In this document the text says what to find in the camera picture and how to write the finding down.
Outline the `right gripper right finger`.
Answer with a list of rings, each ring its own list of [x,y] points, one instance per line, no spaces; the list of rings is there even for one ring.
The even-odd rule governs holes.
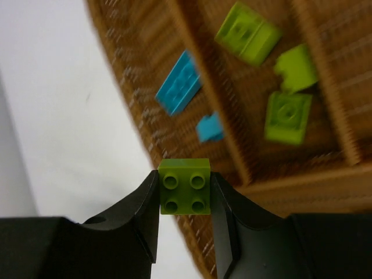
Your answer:
[[[218,278],[370,278],[371,215],[281,218],[210,176]]]

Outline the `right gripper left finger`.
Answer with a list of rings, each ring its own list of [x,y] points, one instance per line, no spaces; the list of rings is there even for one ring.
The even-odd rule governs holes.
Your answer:
[[[156,262],[159,175],[110,208],[65,217],[1,219],[2,278],[149,278]]]

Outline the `small lime lego brick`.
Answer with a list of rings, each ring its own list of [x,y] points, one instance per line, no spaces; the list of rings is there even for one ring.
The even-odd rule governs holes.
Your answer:
[[[158,173],[161,214],[210,214],[209,159],[163,159]]]

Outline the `small blue lego brick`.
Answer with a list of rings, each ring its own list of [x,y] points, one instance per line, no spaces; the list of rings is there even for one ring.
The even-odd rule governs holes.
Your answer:
[[[218,113],[214,112],[212,115],[201,118],[196,125],[196,133],[200,142],[222,140],[224,131]]]

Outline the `lime lego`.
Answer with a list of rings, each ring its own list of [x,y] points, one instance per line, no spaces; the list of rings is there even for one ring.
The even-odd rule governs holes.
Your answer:
[[[310,94],[272,93],[267,104],[265,139],[300,145],[306,134],[311,105]]]

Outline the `blue long lego brick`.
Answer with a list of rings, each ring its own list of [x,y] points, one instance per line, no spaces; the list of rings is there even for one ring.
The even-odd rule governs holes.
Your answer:
[[[181,113],[201,88],[194,59],[184,51],[155,95],[169,116]]]

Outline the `lime long lego brick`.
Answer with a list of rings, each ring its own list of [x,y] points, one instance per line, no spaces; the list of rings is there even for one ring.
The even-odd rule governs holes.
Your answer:
[[[274,72],[282,77],[282,91],[289,94],[305,90],[318,82],[316,67],[305,44],[282,53],[276,60]]]

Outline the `lime square lego brick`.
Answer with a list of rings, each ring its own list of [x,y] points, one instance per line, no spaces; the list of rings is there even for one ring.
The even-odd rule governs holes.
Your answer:
[[[260,66],[282,37],[281,30],[241,2],[235,3],[215,41],[244,62]]]

